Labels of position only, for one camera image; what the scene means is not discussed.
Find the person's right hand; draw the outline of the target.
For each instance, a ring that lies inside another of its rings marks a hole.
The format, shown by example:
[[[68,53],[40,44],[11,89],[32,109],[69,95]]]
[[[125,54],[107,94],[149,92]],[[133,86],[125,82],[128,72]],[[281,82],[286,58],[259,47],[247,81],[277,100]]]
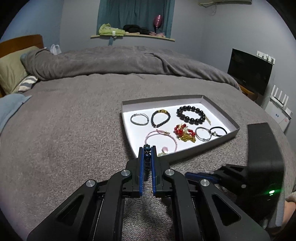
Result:
[[[269,229],[271,233],[278,233],[285,228],[295,213],[295,192],[290,194],[284,202],[280,202],[276,210],[274,226]]]

